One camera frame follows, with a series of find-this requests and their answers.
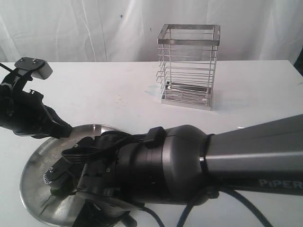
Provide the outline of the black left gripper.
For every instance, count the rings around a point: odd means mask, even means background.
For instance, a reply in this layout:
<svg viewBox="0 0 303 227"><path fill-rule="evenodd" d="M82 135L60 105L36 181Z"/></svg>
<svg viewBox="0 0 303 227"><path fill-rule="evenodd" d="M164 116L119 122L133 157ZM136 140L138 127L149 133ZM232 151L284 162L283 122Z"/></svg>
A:
<svg viewBox="0 0 303 227"><path fill-rule="evenodd" d="M46 137L67 138L72 126L63 121L54 109L43 104L43 95L23 87L32 81L31 73L11 71L0 84L0 126L18 136L31 136L35 139Z"/></svg>

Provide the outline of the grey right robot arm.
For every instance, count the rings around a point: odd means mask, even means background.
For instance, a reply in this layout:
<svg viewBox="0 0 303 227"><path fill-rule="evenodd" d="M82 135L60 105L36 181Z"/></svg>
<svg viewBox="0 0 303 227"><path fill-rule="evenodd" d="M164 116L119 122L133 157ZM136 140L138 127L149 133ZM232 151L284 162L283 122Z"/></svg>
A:
<svg viewBox="0 0 303 227"><path fill-rule="evenodd" d="M156 127L145 134L106 131L70 150L83 165L77 196L84 204L75 227L137 225L131 211L155 215L147 203L192 208L220 192L240 200L264 226L270 222L240 191L302 195L303 117L221 134L191 125Z"/></svg>

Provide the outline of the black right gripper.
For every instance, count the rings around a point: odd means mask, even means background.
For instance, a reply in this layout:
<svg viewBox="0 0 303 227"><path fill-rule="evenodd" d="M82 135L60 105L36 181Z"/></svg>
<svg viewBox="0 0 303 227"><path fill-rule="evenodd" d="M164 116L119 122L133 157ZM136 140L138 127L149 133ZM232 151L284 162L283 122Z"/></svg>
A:
<svg viewBox="0 0 303 227"><path fill-rule="evenodd" d="M74 227L112 227L121 220L127 226L133 210L140 210L152 199L151 175L143 156L146 134L104 132L96 136L96 150L87 155L88 164L83 171L77 196L85 203Z"/></svg>

